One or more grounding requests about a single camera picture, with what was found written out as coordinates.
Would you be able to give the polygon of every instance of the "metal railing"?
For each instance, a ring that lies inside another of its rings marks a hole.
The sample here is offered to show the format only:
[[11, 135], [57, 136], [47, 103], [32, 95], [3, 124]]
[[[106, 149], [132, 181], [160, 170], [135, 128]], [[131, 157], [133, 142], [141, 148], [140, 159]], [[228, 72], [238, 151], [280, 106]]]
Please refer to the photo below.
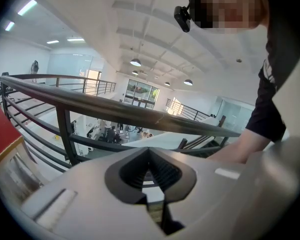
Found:
[[[120, 152], [128, 149], [133, 149], [133, 147], [124, 145], [121, 146], [118, 144], [107, 143], [99, 140], [97, 141], [72, 133], [70, 111], [98, 119], [104, 119], [112, 122], [120, 122], [126, 125], [135, 125], [144, 128], [146, 127], [154, 130], [219, 137], [239, 136], [239, 134], [236, 132], [229, 131], [223, 128], [221, 129], [217, 126], [199, 123], [193, 120], [188, 120], [173, 115], [167, 115], [165, 112], [157, 112], [145, 108], [135, 107], [129, 104], [124, 104], [121, 102], [97, 96], [101, 93], [101, 82], [103, 82], [103, 85], [105, 85], [105, 90], [102, 90], [102, 93], [109, 93], [114, 91], [115, 83], [94, 80], [96, 81], [96, 84], [93, 88], [96, 88], [97, 91], [94, 93], [94, 95], [88, 95], [86, 94], [87, 92], [85, 92], [85, 90], [90, 88], [87, 87], [89, 84], [91, 85], [91, 82], [88, 81], [93, 81], [93, 79], [64, 75], [35, 75], [35, 77], [38, 79], [56, 79], [56, 84], [49, 85], [37, 84], [27, 81], [28, 79], [32, 79], [33, 77], [33, 75], [14, 75], [0, 77], [4, 113], [8, 119], [14, 120], [16, 122], [16, 126], [21, 127], [33, 139], [48, 147], [52, 151], [66, 157], [70, 160], [71, 164], [69, 165], [64, 161], [61, 161], [55, 158], [54, 156], [48, 154], [43, 149], [39, 148], [29, 138], [24, 137], [28, 145], [31, 146], [30, 150], [32, 150], [33, 148], [34, 150], [41, 153], [44, 157], [54, 161], [55, 163], [65, 168], [69, 168], [71, 167], [71, 165], [76, 165], [81, 161], [83, 162], [85, 160], [89, 160], [88, 158], [77, 154], [74, 143], [79, 143], [88, 147], [90, 146], [98, 148], [100, 150], [110, 150], [112, 152]], [[63, 79], [82, 80], [82, 82], [61, 84], [61, 80]], [[83, 85], [82, 88], [62, 88], [62, 86], [73, 86], [81, 84]], [[13, 88], [14, 91], [6, 92], [5, 90], [7, 87]], [[16, 102], [12, 101], [9, 95], [17, 91], [28, 95], [29, 98], [25, 98]], [[36, 104], [26, 109], [22, 108], [19, 105], [19, 103], [24, 102], [25, 100], [28, 101], [33, 98], [42, 101], [42, 103]], [[28, 112], [30, 109], [41, 106], [43, 104], [49, 104], [52, 106], [51, 108], [48, 108], [45, 111], [48, 111], [53, 108], [56, 109], [58, 127], [55, 127], [37, 117], [43, 112], [36, 113], [34, 115]], [[15, 108], [17, 110], [17, 113], [13, 114], [9, 110], [10, 107]], [[16, 116], [19, 114], [25, 116], [26, 119], [21, 121], [20, 119], [16, 118]], [[31, 130], [24, 124], [24, 122], [27, 120], [31, 120], [43, 129], [60, 136], [64, 148], [57, 147], [56, 145], [48, 142], [41, 136], [37, 135], [33, 130]]]
[[200, 112], [196, 109], [193, 109], [179, 102], [170, 100], [169, 98], [166, 102], [166, 107], [170, 109], [172, 112], [174, 112], [175, 115], [182, 116], [187, 119], [198, 121], [198, 122], [201, 122], [202, 120], [209, 117], [208, 114]]

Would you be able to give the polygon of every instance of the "wooden edge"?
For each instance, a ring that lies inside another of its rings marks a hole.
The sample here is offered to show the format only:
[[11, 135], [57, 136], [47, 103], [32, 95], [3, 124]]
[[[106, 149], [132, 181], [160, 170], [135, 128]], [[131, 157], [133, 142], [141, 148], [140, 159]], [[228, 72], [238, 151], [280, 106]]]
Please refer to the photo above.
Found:
[[1, 153], [0, 153], [0, 162], [19, 144], [24, 142], [23, 137], [20, 136], [14, 142], [12, 142], [9, 146], [7, 146]]

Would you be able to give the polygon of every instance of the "ceiling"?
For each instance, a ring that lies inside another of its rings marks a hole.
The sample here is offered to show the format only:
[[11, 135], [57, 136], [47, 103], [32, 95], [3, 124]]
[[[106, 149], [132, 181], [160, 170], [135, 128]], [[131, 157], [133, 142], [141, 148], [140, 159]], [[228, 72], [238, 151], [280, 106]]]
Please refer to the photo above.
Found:
[[[18, 15], [19, 10], [29, 1], [30, 0], [15, 0], [0, 23], [0, 33], [30, 41], [50, 49], [61, 47], [87, 47], [84, 41], [67, 41], [68, 38], [76, 38], [80, 37], [80, 35], [71, 30], [40, 4], [36, 4], [24, 15]], [[10, 31], [5, 31], [4, 29], [10, 21], [14, 22], [15, 25]], [[53, 40], [58, 40], [59, 43], [46, 43]]]
[[[256, 76], [266, 57], [266, 29], [213, 34], [192, 22], [191, 31], [184, 33], [173, 12], [175, 6], [187, 4], [188, 0], [115, 0], [112, 8], [118, 18], [120, 71], [142, 70], [151, 80], [163, 76], [163, 81], [213, 73]], [[141, 68], [129, 64], [132, 56], [141, 60]]]

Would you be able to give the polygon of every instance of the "vr headset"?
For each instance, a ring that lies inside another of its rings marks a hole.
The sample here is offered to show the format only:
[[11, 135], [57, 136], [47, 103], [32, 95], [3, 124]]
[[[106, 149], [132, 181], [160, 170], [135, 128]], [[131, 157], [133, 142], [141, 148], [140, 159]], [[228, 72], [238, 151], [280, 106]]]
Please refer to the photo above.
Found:
[[201, 4], [201, 0], [189, 0], [187, 7], [176, 6], [174, 9], [174, 18], [184, 32], [190, 31], [192, 21], [202, 29], [213, 27], [213, 19], [206, 12], [206, 8]]

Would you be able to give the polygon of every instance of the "sleeve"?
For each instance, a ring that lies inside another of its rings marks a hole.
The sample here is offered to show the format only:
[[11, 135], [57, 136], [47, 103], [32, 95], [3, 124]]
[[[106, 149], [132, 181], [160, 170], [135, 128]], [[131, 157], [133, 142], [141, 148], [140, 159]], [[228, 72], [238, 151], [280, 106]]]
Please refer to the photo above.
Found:
[[258, 98], [246, 129], [266, 137], [273, 142], [280, 141], [286, 127], [282, 122], [279, 111], [272, 101], [276, 89], [275, 86], [264, 77], [263, 69], [261, 69], [259, 77]]

